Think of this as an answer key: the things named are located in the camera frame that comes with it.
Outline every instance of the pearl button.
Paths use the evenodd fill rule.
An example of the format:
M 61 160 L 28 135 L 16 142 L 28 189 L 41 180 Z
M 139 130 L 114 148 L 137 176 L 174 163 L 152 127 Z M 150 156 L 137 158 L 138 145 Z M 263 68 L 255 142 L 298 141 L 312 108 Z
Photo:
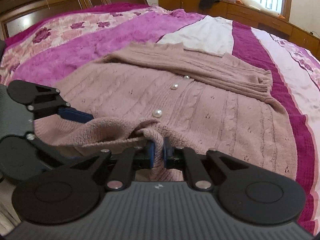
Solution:
M 160 109 L 157 109 L 157 110 L 153 111 L 152 115 L 156 118 L 159 118 L 162 116 L 162 111 Z
M 178 84 L 173 84 L 171 87 L 170 87 L 172 90 L 176 90 L 178 88 Z

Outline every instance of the black circular disc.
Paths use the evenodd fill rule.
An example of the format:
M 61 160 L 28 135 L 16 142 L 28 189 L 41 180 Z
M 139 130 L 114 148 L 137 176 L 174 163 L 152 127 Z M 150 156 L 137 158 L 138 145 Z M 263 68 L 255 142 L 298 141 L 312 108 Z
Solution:
M 230 214 L 259 225 L 282 224 L 298 218 L 306 198 L 299 184 L 269 171 L 235 173 L 218 192 L 221 205 Z
M 273 203 L 283 196 L 281 187 L 271 182 L 259 181 L 247 186 L 247 196 L 260 203 Z
M 98 186 L 86 172 L 58 168 L 20 183 L 12 194 L 12 205 L 24 220 L 62 224 L 91 211 L 99 196 Z

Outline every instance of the rose pattern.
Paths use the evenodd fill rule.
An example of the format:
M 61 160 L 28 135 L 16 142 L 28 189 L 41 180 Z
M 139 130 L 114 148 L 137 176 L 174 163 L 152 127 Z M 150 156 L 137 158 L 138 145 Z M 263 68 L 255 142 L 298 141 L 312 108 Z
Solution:
M 299 56 L 299 57 L 303 57 L 302 53 L 300 53 L 300 52 L 295 52 L 294 55 Z
M 98 27 L 104 28 L 104 27 L 109 27 L 110 22 L 98 22 Z
M 45 40 L 51 35 L 51 29 L 47 28 L 42 28 L 38 32 L 36 32 L 36 36 L 32 40 L 32 42 L 35 43 L 40 43 L 41 41 Z
M 13 72 L 15 72 L 20 65 L 23 65 L 26 60 L 46 49 L 60 46 L 71 39 L 86 33 L 93 33 L 101 30 L 101 28 L 115 27 L 137 16 L 139 12 L 143 14 L 146 11 L 156 11 L 160 14 L 169 13 L 169 11 L 161 7 L 150 7 L 148 9 L 145 8 L 121 13 L 77 13 L 52 19 L 31 33 L 24 41 L 19 42 L 16 46 L 4 52 L 3 60 L 0 62 L 0 83 L 8 85 L 12 79 Z M 71 28 L 74 23 L 76 23 L 76 25 L 73 26 L 78 27 L 77 24 L 81 22 L 86 23 L 84 28 L 82 28 L 82 25 L 79 25 L 80 28 L 78 29 Z
M 84 24 L 84 22 L 80 22 L 80 23 L 73 23 L 70 28 L 71 29 L 81 29 L 81 28 L 84 28 L 84 26 L 82 26 Z
M 12 65 L 10 68 L 10 72 L 12 73 L 12 72 L 16 71 L 19 66 L 20 66 L 20 62 Z
M 121 13 L 110 13 L 113 17 L 123 16 Z
M 300 63 L 301 65 L 304 65 L 305 68 L 307 68 L 308 70 L 310 70 L 310 71 L 313 72 L 313 69 L 312 69 L 303 59 L 300 59 L 300 60 L 299 60 L 299 63 Z

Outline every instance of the magenta stripe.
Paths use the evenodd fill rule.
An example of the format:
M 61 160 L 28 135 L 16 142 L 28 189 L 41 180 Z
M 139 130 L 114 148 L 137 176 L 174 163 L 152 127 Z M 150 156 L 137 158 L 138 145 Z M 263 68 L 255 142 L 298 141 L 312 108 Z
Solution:
M 49 22 L 53 19 L 59 18 L 59 17 L 63 17 L 63 16 L 67 16 L 70 14 L 75 14 L 75 13 L 86 13 L 86 12 L 92 12 L 92 13 L 125 12 L 125 11 L 130 11 L 133 9 L 143 9 L 143 8 L 147 8 L 147 7 L 149 7 L 149 6 L 146 4 L 116 3 L 116 4 L 101 5 L 101 6 L 89 8 L 86 10 L 78 10 L 78 11 L 61 13 L 61 14 L 55 15 L 53 17 L 41 20 L 41 21 L 37 22 L 36 24 L 32 25 L 31 27 L 29 27 L 28 29 L 24 30 L 23 32 L 20 32 L 10 38 L 7 38 L 5 40 L 5 43 L 7 44 L 6 49 L 9 49 L 9 48 L 11 48 L 12 45 L 17 45 L 17 43 L 24 41 L 36 29 L 40 28 L 41 26 L 43 26 L 47 22 Z
M 306 126 L 306 117 L 296 108 L 276 65 L 260 44 L 260 41 L 252 33 L 251 28 L 233 22 L 232 35 L 234 39 L 232 55 L 255 67 L 272 72 L 273 86 L 271 95 L 285 107 L 289 114 L 298 154 L 296 181 L 304 188 L 307 194 L 307 203 L 299 218 L 299 224 L 313 234 L 315 223 L 311 219 L 314 210 L 314 199 L 310 192 L 314 180 L 315 148 L 312 135 Z
M 88 33 L 47 49 L 21 64 L 13 79 L 51 86 L 83 64 L 121 49 L 130 42 L 156 42 L 167 33 L 200 21 L 203 15 L 182 9 L 171 14 L 148 12 L 114 28 Z

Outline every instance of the power cord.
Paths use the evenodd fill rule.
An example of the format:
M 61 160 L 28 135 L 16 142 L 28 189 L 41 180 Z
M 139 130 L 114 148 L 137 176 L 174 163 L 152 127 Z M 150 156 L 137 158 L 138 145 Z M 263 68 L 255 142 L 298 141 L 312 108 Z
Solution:
M 316 32 L 310 32 L 310 34 L 312 34 L 313 36 L 315 36 L 314 33 L 318 35 L 318 38 L 320 38 L 320 35 L 319 35 L 318 33 L 316 33 Z

